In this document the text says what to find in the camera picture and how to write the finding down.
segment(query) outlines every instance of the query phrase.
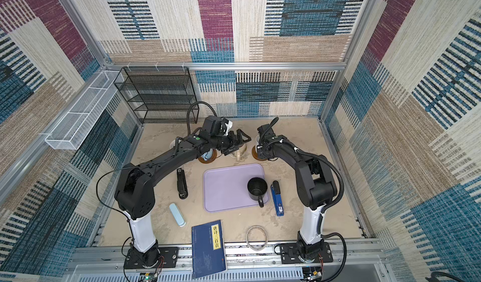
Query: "blue book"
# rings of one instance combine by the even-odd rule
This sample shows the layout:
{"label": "blue book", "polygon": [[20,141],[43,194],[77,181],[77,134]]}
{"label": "blue book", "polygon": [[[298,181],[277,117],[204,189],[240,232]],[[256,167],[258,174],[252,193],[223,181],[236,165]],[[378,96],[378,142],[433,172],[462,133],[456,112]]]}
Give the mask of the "blue book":
{"label": "blue book", "polygon": [[220,220],[192,227],[194,279],[227,270]]}

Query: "light blue case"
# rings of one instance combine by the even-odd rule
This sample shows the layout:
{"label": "light blue case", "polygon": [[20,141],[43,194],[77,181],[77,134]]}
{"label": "light blue case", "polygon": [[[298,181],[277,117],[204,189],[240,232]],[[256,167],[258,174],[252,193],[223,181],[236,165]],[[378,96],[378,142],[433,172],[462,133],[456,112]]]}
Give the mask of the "light blue case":
{"label": "light blue case", "polygon": [[172,215],[174,216],[174,219],[176,220],[177,225],[179,225],[179,227],[183,227],[185,225],[185,220],[182,217],[182,214],[180,213],[179,208],[177,208],[177,205],[175,203],[171,203],[169,205],[169,209]]}

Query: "white vented panel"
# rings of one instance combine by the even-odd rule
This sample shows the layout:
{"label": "white vented panel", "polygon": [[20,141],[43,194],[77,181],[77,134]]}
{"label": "white vented panel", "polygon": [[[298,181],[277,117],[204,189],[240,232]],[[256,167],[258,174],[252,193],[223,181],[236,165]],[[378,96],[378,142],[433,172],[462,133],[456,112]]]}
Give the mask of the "white vented panel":
{"label": "white vented panel", "polygon": [[117,91],[113,82],[123,82],[118,71],[103,71],[45,138],[53,149],[77,150]]}
{"label": "white vented panel", "polygon": [[[144,276],[138,273],[127,273],[131,282],[144,282]],[[273,268],[236,268],[210,276],[192,279],[191,270],[166,270],[163,271],[157,282],[244,282],[244,281],[288,281],[303,279],[302,267],[275,267]],[[123,274],[81,274],[79,282],[125,282]]]}

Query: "brown coaster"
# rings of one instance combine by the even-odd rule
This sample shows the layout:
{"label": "brown coaster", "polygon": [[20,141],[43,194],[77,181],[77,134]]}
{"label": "brown coaster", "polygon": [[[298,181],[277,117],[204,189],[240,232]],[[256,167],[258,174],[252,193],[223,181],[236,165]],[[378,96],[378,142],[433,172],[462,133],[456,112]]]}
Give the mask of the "brown coaster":
{"label": "brown coaster", "polygon": [[257,152],[256,152],[256,146],[255,145],[252,147],[252,156],[257,161],[267,161],[267,159],[259,159],[259,156],[257,155]]}
{"label": "brown coaster", "polygon": [[217,149],[214,149],[212,152],[212,157],[209,160],[206,161],[202,157],[197,158],[197,160],[199,160],[199,162],[201,163],[209,164],[209,163],[212,163],[216,158],[217,158]]}

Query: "white cup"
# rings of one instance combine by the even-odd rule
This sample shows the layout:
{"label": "white cup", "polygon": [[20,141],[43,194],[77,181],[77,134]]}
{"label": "white cup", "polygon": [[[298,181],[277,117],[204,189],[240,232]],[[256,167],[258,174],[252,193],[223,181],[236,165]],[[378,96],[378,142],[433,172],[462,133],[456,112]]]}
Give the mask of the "white cup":
{"label": "white cup", "polygon": [[261,139],[260,135],[257,135],[256,137],[256,153],[257,153],[257,146],[259,146],[259,140]]}
{"label": "white cup", "polygon": [[230,153],[229,155],[233,158],[237,158],[237,161],[241,160],[241,157],[245,154],[247,151],[247,145],[243,144],[239,149],[233,153]]}

